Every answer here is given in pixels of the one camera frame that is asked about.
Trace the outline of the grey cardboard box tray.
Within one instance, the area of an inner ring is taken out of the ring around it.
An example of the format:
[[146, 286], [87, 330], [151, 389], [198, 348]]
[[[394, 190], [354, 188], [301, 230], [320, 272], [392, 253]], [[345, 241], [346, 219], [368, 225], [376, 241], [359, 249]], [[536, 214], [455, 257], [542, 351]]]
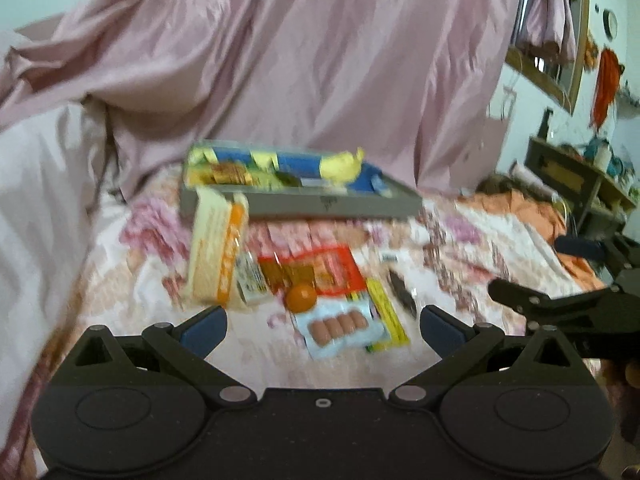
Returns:
[[[302, 150], [301, 148], [274, 148], [273, 146], [270, 148], [269, 146], [246, 145], [230, 141], [203, 141], [192, 145], [190, 149], [202, 144], [213, 145], [215, 148], [221, 148], [222, 146], [242, 146], [243, 148], [258, 148], [258, 150], [273, 150], [276, 152], [333, 154], [330, 152]], [[184, 159], [181, 173], [180, 212], [183, 216], [187, 217], [194, 213], [198, 196], [196, 196], [197, 188], [186, 188], [183, 185], [182, 174], [185, 164], [186, 158]], [[205, 186], [213, 188], [227, 198], [231, 198], [235, 193], [242, 193], [248, 201], [250, 214], [255, 218], [402, 219], [416, 216], [422, 206], [421, 196], [417, 192], [414, 192], [412, 188], [407, 188], [402, 183], [388, 176], [382, 169], [380, 170], [382, 171], [385, 182], [390, 186], [390, 190], [392, 191], [390, 197], [384, 197], [374, 193], [349, 192], [346, 194], [333, 194], [324, 191], [310, 190], [309, 188], [293, 188], [292, 190], [267, 192], [252, 190], [251, 188], [240, 188], [239, 186]]]

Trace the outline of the sausages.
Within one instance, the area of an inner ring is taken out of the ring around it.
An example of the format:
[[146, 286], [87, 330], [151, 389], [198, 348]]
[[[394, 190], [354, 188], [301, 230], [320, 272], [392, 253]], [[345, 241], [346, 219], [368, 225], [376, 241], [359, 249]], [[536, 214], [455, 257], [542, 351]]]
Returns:
[[312, 309], [294, 314], [293, 321], [314, 360], [371, 347], [390, 336], [368, 296], [357, 300], [320, 297]]

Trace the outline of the red tofu snack packet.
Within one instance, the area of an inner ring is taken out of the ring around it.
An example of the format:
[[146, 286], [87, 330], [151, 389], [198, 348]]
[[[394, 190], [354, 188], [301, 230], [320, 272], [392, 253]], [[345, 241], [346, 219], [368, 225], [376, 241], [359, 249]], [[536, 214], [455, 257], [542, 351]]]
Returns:
[[345, 245], [319, 247], [294, 256], [260, 257], [258, 263], [272, 292], [307, 283], [319, 296], [338, 297], [367, 289], [366, 280]]

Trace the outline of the yellow biscuit packet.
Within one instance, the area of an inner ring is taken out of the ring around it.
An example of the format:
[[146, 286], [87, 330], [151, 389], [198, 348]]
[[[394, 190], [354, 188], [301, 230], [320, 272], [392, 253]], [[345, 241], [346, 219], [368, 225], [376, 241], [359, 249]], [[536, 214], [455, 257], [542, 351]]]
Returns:
[[391, 348], [408, 346], [410, 339], [402, 326], [390, 298], [388, 298], [381, 281], [376, 278], [366, 278], [367, 292], [378, 312], [378, 319], [383, 323], [384, 335], [374, 344], [367, 346], [369, 353], [381, 352]]

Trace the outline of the white pink duvet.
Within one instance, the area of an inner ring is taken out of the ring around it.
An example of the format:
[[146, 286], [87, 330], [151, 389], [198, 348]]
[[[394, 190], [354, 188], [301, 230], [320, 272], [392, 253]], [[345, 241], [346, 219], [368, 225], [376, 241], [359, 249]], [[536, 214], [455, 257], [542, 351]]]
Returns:
[[62, 315], [116, 142], [107, 108], [67, 102], [1, 129], [1, 441]]

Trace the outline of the dark wooden side table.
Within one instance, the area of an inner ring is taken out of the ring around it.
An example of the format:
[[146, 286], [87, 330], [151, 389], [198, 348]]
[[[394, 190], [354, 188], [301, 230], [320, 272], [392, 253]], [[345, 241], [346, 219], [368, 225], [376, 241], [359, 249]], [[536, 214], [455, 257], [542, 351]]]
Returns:
[[636, 203], [605, 172], [532, 136], [525, 166], [570, 206], [579, 234], [622, 232]]

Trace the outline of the small orange mandarin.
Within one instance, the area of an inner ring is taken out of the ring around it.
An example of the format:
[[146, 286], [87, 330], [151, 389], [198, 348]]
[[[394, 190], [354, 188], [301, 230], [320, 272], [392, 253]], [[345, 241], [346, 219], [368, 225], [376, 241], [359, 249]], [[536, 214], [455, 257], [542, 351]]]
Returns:
[[307, 283], [293, 285], [284, 295], [283, 304], [288, 312], [299, 314], [310, 311], [318, 300], [314, 286]]

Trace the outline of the floral bed sheet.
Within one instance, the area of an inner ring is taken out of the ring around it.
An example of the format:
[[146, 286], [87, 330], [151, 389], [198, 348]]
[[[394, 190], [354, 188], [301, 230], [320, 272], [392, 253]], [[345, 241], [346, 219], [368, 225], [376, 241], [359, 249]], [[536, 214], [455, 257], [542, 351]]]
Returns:
[[[190, 224], [179, 214], [180, 172], [160, 170], [131, 202], [110, 190], [90, 217], [88, 254], [37, 364], [40, 393], [80, 334], [103, 324], [133, 335], [155, 322], [178, 324], [198, 306], [185, 294]], [[436, 304], [466, 324], [489, 322], [521, 335], [521, 315], [487, 292], [504, 278], [552, 297], [601, 287], [585, 260], [558, 255], [565, 231], [555, 206], [516, 191], [468, 198], [427, 196], [413, 218], [250, 222], [243, 283], [227, 304], [228, 332], [209, 362], [255, 391], [284, 388], [392, 388], [436, 362], [390, 280], [398, 276], [418, 307]], [[283, 299], [301, 278], [320, 297], [370, 300], [387, 326], [384, 341], [313, 358]]]

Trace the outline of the orange cloth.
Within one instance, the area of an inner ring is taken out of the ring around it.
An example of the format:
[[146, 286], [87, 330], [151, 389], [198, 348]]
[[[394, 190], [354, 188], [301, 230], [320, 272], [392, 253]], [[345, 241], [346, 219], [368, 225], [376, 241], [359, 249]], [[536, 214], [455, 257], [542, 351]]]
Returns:
[[[498, 194], [475, 193], [461, 197], [460, 202], [471, 208], [484, 210], [488, 214], [513, 214], [522, 223], [531, 226], [543, 240], [553, 246], [555, 239], [566, 233], [563, 217], [550, 203], [537, 202], [525, 197], [520, 191]], [[604, 287], [586, 259], [558, 254], [552, 249], [565, 271], [585, 292]]]

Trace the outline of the orange cream bread package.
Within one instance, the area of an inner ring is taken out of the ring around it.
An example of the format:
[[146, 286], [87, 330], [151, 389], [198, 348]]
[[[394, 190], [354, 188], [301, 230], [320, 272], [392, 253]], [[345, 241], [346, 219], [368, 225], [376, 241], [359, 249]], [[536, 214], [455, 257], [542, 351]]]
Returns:
[[189, 304], [224, 306], [235, 284], [235, 261], [243, 245], [248, 201], [242, 193], [235, 193], [228, 200], [208, 186], [199, 186], [196, 196], [188, 276], [182, 296]]

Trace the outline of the gold foil snack packet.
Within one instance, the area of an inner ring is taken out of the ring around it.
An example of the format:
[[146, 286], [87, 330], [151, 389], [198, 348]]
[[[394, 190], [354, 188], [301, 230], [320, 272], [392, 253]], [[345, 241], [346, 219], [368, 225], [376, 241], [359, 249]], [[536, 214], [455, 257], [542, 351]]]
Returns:
[[210, 185], [254, 184], [253, 176], [242, 162], [214, 162], [203, 172], [203, 182]]

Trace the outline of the small white snack packet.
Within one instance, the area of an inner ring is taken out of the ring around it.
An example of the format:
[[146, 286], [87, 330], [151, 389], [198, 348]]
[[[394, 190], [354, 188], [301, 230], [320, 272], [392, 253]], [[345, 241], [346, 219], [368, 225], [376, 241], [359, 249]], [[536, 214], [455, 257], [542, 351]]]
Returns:
[[262, 268], [249, 252], [236, 257], [234, 276], [240, 297], [247, 306], [256, 306], [272, 297]]

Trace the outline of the orange hanging tassel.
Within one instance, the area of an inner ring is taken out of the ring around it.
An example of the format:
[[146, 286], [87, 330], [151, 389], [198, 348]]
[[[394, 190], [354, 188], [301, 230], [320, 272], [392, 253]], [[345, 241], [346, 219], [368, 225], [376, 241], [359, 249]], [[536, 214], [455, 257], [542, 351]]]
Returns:
[[602, 50], [596, 88], [591, 110], [590, 127], [599, 132], [608, 117], [608, 108], [615, 99], [616, 92], [620, 88], [626, 66], [620, 62], [617, 54], [609, 48]]

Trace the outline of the pink satin curtain cloth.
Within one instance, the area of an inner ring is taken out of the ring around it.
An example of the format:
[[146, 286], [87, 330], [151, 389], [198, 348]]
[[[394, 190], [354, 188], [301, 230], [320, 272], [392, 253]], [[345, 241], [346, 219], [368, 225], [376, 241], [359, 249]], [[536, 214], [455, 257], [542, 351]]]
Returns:
[[480, 132], [521, 0], [85, 0], [10, 50], [1, 121], [91, 96], [122, 192], [219, 138], [363, 150], [446, 188]]

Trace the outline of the clear packet dark dried fish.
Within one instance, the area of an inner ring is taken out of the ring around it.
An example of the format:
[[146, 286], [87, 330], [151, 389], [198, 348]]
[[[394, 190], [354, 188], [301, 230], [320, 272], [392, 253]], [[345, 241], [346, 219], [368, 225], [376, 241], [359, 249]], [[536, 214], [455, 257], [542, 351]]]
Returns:
[[404, 278], [396, 270], [396, 264], [399, 257], [396, 252], [382, 252], [380, 260], [386, 269], [387, 281], [390, 285], [398, 304], [410, 315], [414, 320], [418, 318], [419, 310], [416, 306], [416, 298], [414, 293], [408, 289]]

